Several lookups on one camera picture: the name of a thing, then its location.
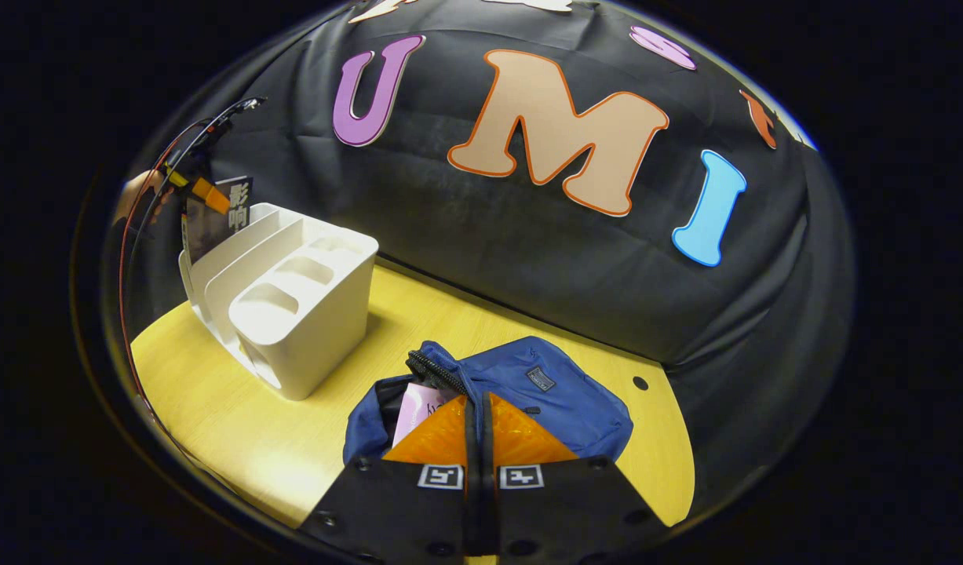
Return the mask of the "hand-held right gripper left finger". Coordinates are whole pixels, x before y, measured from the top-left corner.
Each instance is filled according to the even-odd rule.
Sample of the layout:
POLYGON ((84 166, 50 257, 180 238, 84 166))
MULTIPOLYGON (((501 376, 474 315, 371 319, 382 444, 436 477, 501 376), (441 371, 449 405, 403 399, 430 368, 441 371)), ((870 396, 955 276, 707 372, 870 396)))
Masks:
POLYGON ((353 458, 298 530, 358 562, 465 562, 467 471, 353 458))

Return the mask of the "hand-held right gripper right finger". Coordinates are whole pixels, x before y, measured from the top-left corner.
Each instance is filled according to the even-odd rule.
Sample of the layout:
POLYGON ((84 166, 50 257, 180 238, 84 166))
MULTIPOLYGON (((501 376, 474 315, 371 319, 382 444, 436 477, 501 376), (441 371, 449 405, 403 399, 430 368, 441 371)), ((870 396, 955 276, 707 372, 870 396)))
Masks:
POLYGON ((622 562, 668 536, 609 457, 491 471, 498 562, 622 562))

